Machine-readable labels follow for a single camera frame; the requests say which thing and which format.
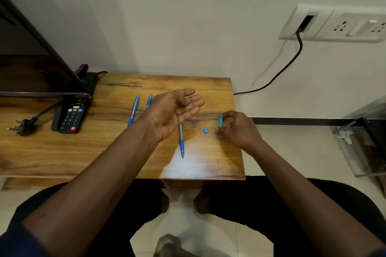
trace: white switch plate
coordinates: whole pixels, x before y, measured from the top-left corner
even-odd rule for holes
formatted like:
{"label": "white switch plate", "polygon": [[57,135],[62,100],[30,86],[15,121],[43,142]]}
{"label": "white switch plate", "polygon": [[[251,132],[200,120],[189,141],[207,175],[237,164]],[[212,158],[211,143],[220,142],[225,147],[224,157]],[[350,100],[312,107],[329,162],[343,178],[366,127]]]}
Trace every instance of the white switch plate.
{"label": "white switch plate", "polygon": [[314,18],[301,32],[304,41],[378,43],[386,40],[386,8],[299,4],[291,13],[279,39],[295,40],[307,15]]}
{"label": "white switch plate", "polygon": [[312,41],[378,43],[386,39],[386,8],[338,6]]}

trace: power plug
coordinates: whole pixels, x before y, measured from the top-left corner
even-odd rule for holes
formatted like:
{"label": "power plug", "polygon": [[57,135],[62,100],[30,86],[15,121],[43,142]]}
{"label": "power plug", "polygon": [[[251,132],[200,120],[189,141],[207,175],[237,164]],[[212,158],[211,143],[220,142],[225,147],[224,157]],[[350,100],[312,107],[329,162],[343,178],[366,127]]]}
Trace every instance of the power plug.
{"label": "power plug", "polygon": [[7,128],[8,130],[16,131],[16,134],[20,136],[28,136],[31,135],[36,130],[35,122],[37,121],[37,118],[33,117],[32,119],[24,119],[21,121],[15,121],[15,123],[19,123],[20,126],[13,126]]}

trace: black pants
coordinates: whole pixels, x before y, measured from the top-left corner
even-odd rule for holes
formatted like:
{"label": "black pants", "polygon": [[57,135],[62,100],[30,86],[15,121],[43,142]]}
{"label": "black pants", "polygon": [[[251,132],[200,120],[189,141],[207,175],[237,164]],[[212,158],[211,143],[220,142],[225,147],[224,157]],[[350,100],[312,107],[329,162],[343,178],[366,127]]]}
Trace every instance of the black pants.
{"label": "black pants", "polygon": [[[334,181],[309,179],[343,209],[386,243],[386,221],[377,206],[355,188]],[[23,202],[8,230],[20,223],[65,184],[49,187]],[[89,248],[88,256],[133,255],[129,240],[161,213],[162,191],[157,181],[136,179]],[[249,226],[274,244],[275,256],[317,255],[287,206],[264,176],[220,184],[209,201],[210,213]]]}

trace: black baseboard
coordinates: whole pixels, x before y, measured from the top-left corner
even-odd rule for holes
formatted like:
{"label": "black baseboard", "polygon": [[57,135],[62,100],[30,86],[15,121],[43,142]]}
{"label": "black baseboard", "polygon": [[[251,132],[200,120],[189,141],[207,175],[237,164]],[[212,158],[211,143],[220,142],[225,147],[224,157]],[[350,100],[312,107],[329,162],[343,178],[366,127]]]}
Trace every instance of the black baseboard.
{"label": "black baseboard", "polygon": [[346,126],[352,119],[251,117],[256,125]]}

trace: tiled floor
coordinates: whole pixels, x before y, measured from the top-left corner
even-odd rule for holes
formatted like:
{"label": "tiled floor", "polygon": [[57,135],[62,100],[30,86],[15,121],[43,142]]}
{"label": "tiled floor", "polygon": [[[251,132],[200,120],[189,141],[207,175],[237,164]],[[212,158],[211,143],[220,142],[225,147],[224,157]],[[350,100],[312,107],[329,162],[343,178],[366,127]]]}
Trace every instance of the tiled floor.
{"label": "tiled floor", "polygon": [[[369,196],[386,215],[386,199],[368,178],[355,178],[328,127],[258,126],[263,138],[306,177],[329,179],[354,186]],[[263,175],[256,162],[244,156],[247,175]],[[37,192],[0,192],[0,233],[7,228],[16,208]],[[151,257],[158,239],[172,234],[182,247],[201,256],[272,256],[273,245],[259,232],[212,215],[198,215],[192,201],[198,190],[172,191],[169,211],[145,224],[131,239],[137,257]]]}

